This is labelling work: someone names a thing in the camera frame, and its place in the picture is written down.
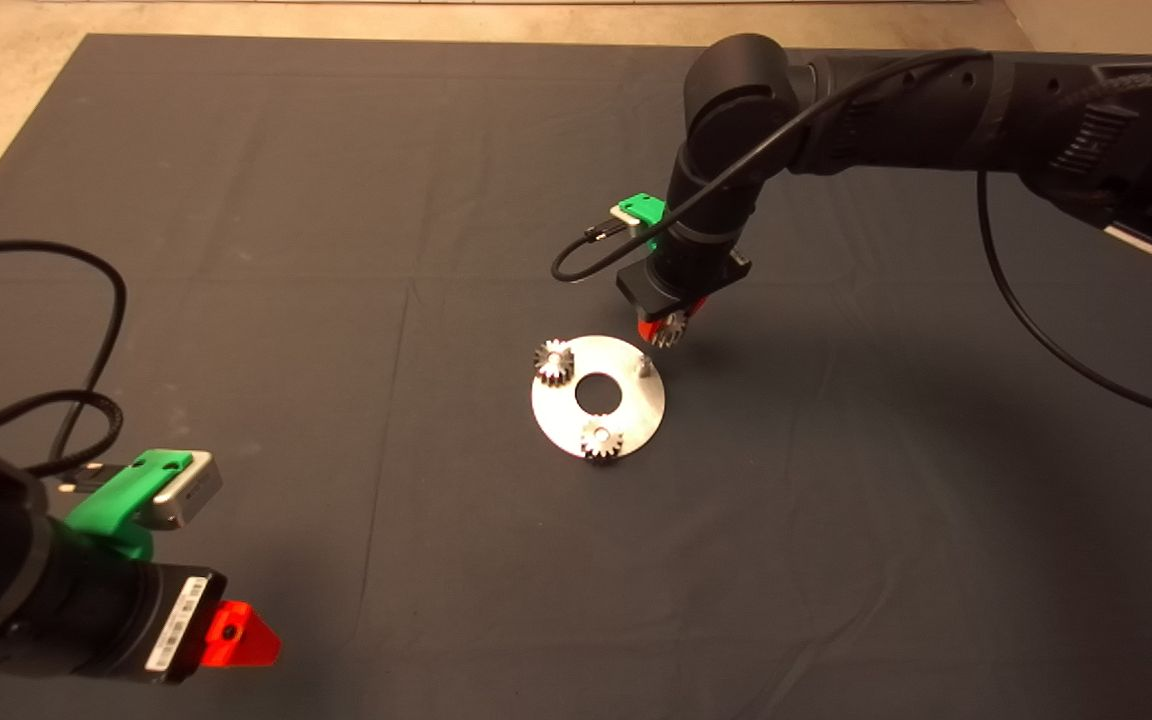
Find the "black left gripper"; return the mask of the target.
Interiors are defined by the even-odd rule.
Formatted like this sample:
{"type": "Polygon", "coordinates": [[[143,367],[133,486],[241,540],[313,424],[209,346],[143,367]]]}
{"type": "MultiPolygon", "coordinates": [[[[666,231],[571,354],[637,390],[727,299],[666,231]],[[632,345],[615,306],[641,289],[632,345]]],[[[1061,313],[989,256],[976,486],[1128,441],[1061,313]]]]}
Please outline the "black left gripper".
{"type": "Polygon", "coordinates": [[[99,559],[61,574],[41,619],[41,670],[175,685],[202,667],[270,667],[282,639],[202,566],[99,559]]]}

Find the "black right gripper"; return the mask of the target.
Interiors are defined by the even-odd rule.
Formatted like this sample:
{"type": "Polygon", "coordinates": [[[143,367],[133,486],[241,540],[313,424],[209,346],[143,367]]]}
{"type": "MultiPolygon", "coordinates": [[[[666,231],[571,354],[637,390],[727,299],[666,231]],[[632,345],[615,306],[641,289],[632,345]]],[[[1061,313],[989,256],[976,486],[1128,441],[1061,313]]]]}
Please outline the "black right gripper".
{"type": "Polygon", "coordinates": [[[698,314],[710,295],[741,281],[753,268],[732,243],[664,240],[644,259],[617,270],[617,290],[634,306],[637,333],[649,344],[666,343],[666,316],[698,314]]]}

